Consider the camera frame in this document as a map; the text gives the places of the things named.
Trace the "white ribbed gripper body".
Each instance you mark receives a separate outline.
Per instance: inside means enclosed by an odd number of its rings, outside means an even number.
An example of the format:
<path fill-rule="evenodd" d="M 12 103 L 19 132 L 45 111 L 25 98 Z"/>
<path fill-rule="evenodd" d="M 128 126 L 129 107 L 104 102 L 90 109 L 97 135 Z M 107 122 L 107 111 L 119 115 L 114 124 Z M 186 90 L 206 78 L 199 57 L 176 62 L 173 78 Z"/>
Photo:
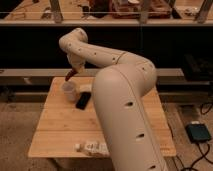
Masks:
<path fill-rule="evenodd" d="M 79 57 L 79 56 L 77 56 L 76 54 L 73 54 L 73 53 L 68 54 L 67 58 L 68 58 L 68 62 L 72 66 L 71 69 L 76 70 L 77 74 L 84 71 L 86 61 L 83 58 L 81 58 L 81 57 Z"/>

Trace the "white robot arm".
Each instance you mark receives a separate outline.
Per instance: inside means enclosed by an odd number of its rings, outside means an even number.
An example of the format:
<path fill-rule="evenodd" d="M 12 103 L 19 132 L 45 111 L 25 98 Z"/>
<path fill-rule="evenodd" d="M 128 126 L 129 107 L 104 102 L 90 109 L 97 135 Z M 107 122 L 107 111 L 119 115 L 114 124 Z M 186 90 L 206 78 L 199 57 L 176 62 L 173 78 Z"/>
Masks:
<path fill-rule="evenodd" d="M 75 72 L 87 62 L 100 68 L 92 98 L 115 171 L 168 171 L 142 104 L 156 85 L 154 64 L 131 52 L 91 45 L 81 28 L 62 36 L 59 46 Z"/>

